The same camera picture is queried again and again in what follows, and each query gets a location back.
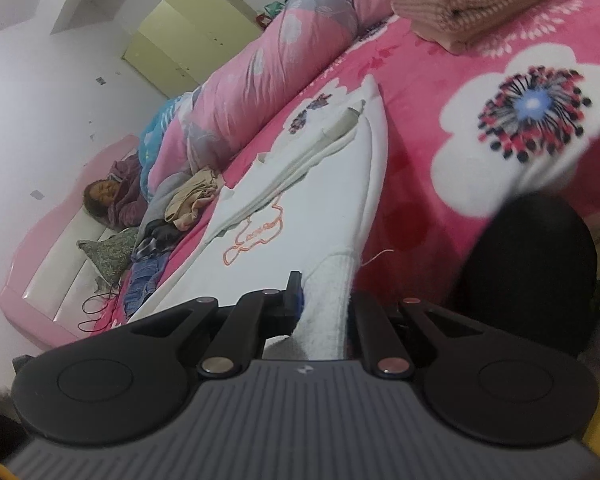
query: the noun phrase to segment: white sheet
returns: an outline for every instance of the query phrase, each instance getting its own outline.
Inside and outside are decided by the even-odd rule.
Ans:
[[[222,192],[200,247],[132,320],[199,296],[234,304],[251,290],[284,288],[289,272],[300,270],[305,312],[291,340],[267,354],[282,358],[294,348],[302,358],[342,356],[351,280],[382,189],[386,119],[371,76],[348,94],[342,87],[330,93],[321,120],[295,136],[283,133],[234,190]],[[334,129],[347,122],[349,107],[362,109],[355,127]],[[323,132],[334,131],[325,142]]]

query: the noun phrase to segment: headboard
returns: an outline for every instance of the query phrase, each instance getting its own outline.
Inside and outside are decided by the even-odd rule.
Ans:
[[[42,218],[18,246],[0,308],[17,328],[46,346],[57,347],[89,335],[80,323],[97,320],[97,303],[83,302],[95,294],[96,272],[78,240],[101,240],[113,234],[82,208],[90,182],[106,178],[112,163],[138,146],[126,136],[98,153],[82,170],[69,196]]]

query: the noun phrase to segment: cabinet door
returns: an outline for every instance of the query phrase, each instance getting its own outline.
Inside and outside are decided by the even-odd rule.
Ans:
[[[229,60],[260,36],[256,13],[242,0],[165,0]]]
[[[164,0],[142,22],[138,32],[196,81],[205,81],[232,57]]]
[[[123,59],[169,98],[191,92],[198,86],[186,70],[138,32]]]

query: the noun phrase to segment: pink blanket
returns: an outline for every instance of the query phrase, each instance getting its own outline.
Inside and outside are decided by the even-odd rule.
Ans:
[[[547,0],[452,56],[392,17],[300,92],[224,173],[240,180],[284,128],[301,134],[323,87],[371,73],[389,127],[382,197],[358,286],[383,301],[441,303],[485,225],[508,199],[554,190],[600,222],[600,0]],[[172,254],[165,280],[212,214]],[[494,269],[494,279],[498,278]]]
[[[179,171],[223,170],[360,32],[390,13],[389,0],[289,0],[260,38],[180,105],[149,173],[149,194]]]

